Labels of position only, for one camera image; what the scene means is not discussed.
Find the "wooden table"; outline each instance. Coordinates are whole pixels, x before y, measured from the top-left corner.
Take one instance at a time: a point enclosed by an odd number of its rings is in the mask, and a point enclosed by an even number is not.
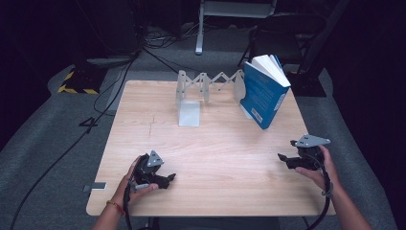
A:
[[[130,80],[104,150],[92,191],[89,215],[99,215],[114,194],[131,162],[156,152],[165,164],[157,174],[176,173],[167,190],[144,196],[130,207],[145,217],[318,216],[325,203],[321,189],[289,170],[277,153],[297,156],[289,141],[300,139],[306,127],[289,90],[271,127],[261,130],[248,120],[233,98],[233,84],[211,88],[203,103],[197,90],[187,100],[201,102],[200,126],[179,126],[176,82]],[[332,205],[328,213],[334,214]]]

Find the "human arm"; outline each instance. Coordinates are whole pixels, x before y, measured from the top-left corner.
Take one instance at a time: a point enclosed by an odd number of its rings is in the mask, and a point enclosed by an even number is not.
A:
[[[347,194],[344,187],[341,185],[338,178],[337,170],[332,162],[331,155],[327,148],[320,146],[325,157],[325,168],[333,183],[332,197],[331,201],[334,205],[335,212],[340,221],[341,228],[347,229],[359,229],[367,230],[372,229],[370,224],[361,214],[359,209],[353,203],[350,196]],[[297,173],[300,173],[314,181],[314,183],[325,191],[325,181],[324,177],[319,171],[307,170],[305,168],[297,167],[295,169]]]
[[[119,205],[121,209],[123,209],[123,197],[124,191],[128,183],[128,179],[130,178],[135,165],[137,164],[140,156],[135,159],[135,161],[131,164],[131,167],[128,170],[128,173],[123,177],[122,181],[120,182],[119,186],[117,187],[116,193],[112,196],[111,201]],[[150,184],[148,187],[137,190],[137,193],[130,193],[130,202],[128,204],[132,204],[136,202],[141,196],[152,192],[153,190],[158,189],[157,184]],[[109,229],[117,229],[120,217],[122,214],[119,212],[118,208],[113,205],[112,203],[106,203],[104,209],[101,212],[96,223],[93,225],[92,229],[96,230],[109,230]]]

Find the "silver metal bracket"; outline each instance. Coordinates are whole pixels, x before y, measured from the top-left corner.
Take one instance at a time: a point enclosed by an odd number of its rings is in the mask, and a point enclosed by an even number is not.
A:
[[[151,154],[149,155],[147,166],[154,167],[158,165],[163,165],[164,163],[165,163],[164,160],[158,155],[158,153],[156,153],[155,150],[152,150]]]
[[[326,138],[316,137],[309,134],[304,135],[295,143],[296,147],[310,148],[330,144],[330,140]]]

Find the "black chair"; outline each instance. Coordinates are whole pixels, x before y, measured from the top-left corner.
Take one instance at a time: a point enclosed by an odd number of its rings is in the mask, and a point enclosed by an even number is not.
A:
[[[301,73],[307,51],[326,23],[317,14],[280,12],[263,18],[249,33],[249,44],[238,66],[245,58],[251,62],[256,56],[276,55],[281,64],[299,64],[297,73]]]

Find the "blue book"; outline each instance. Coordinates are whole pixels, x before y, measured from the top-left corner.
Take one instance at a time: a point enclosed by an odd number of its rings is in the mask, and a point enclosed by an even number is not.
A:
[[[244,65],[245,98],[240,103],[262,129],[272,123],[290,87],[278,59],[254,57]]]

